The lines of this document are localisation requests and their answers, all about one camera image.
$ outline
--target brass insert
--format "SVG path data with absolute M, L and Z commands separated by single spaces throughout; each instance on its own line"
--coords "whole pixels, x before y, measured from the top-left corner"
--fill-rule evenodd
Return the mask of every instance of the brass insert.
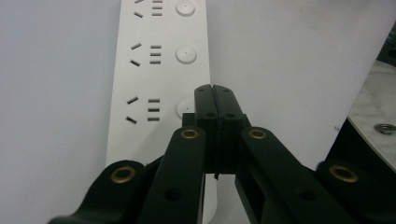
M 267 134 L 265 132 L 263 132 L 262 130 L 258 130 L 258 129 L 250 130 L 250 132 L 248 132 L 248 135 L 250 135 L 250 137 L 256 138 L 256 139 L 264 139 L 267 137 Z
M 120 176 L 122 171 L 126 171 L 128 175 Z M 111 174 L 111 180 L 116 184 L 123 184 L 132 180 L 135 174 L 136 170 L 132 166 L 121 166 Z
M 347 183 L 355 183 L 359 180 L 358 175 L 343 165 L 333 165 L 329 168 L 330 174 Z
M 186 129 L 181 133 L 181 136 L 187 139 L 197 138 L 198 135 L 198 132 L 194 129 Z

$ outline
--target white surface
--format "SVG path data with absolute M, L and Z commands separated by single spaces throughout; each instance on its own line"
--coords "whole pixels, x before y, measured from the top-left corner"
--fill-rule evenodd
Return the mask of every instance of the white surface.
M 120 1 L 0 1 L 0 223 L 79 207 L 105 168 Z
M 396 171 L 396 134 L 384 135 L 376 124 L 396 125 L 396 68 L 376 62 L 349 112 L 349 119 L 373 150 Z
M 329 152 L 396 20 L 396 1 L 207 1 L 213 84 L 304 165 Z
M 350 86 L 351 91 L 359 89 L 362 81 L 354 71 L 368 73 L 385 30 L 394 22 L 396 2 L 222 2 L 207 1 L 213 81 L 232 88 L 244 111 L 255 118 L 253 123 L 271 129 L 284 142 L 291 136 L 297 144 L 305 139 L 319 145 L 318 136 L 333 139 L 335 131 L 327 135 L 332 130 L 305 133 L 314 120 L 322 119 L 308 114 L 316 111 L 330 119 L 333 110 L 316 108 L 314 103 L 346 101 L 335 93 L 348 90 L 351 83 L 356 85 Z M 298 6 L 304 13 L 298 13 Z M 0 2 L 1 224 L 46 223 L 51 217 L 72 213 L 105 167 L 119 13 L 120 1 Z M 320 38 L 307 39 L 311 35 Z M 361 48 L 350 47 L 358 44 Z M 293 76 L 283 78 L 291 68 Z M 327 79 L 319 81 L 316 76 L 322 72 Z M 333 79 L 339 74 L 353 76 L 337 86 Z M 264 75 L 271 85 L 262 83 Z M 322 91 L 324 84 L 337 87 L 335 93 Z M 259 92 L 261 85 L 266 94 Z M 310 88 L 295 91 L 300 85 Z M 286 94 L 288 88 L 295 92 Z M 312 88 L 318 98 L 308 95 Z M 324 97 L 327 94 L 337 97 Z M 255 105 L 248 103 L 251 95 Z M 277 103 L 267 105 L 273 98 Z M 313 104 L 296 106 L 300 98 Z M 278 118 L 281 111 L 298 115 L 306 124 L 292 132 L 288 127 L 296 121 Z M 293 148 L 294 140 L 287 141 Z M 307 160 L 315 161 L 317 155 L 308 155 Z M 219 207 L 212 223 L 246 223 L 233 181 L 226 178 L 220 177 Z
M 205 0 L 193 1 L 190 17 L 177 4 L 121 1 L 106 165 L 161 157 L 181 127 L 177 106 L 193 104 L 194 90 L 210 82 Z M 208 178 L 204 223 L 216 205 L 216 181 Z

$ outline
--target electrical outlet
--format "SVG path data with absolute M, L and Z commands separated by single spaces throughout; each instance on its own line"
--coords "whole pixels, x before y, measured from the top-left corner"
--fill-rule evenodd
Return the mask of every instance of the electrical outlet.
M 161 157 L 210 82 L 205 0 L 122 0 L 106 164 Z M 204 220 L 217 206 L 205 182 Z

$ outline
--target round button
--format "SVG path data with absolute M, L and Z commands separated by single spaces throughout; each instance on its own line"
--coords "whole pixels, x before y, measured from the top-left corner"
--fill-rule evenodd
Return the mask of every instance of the round button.
M 176 52 L 176 57 L 181 63 L 193 63 L 197 58 L 197 51 L 191 46 L 181 46 Z
M 195 5 L 192 1 L 182 0 L 176 4 L 176 11 L 180 16 L 189 17 L 195 12 Z
M 178 116 L 182 119 L 184 113 L 193 113 L 195 110 L 194 108 L 193 99 L 184 99 L 177 105 L 176 111 Z

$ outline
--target white power strip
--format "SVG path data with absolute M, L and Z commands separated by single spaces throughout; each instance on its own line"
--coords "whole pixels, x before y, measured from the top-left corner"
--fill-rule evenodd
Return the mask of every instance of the white power strip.
M 106 165 L 161 157 L 193 91 L 210 82 L 205 0 L 123 0 Z M 206 179 L 204 222 L 217 206 Z

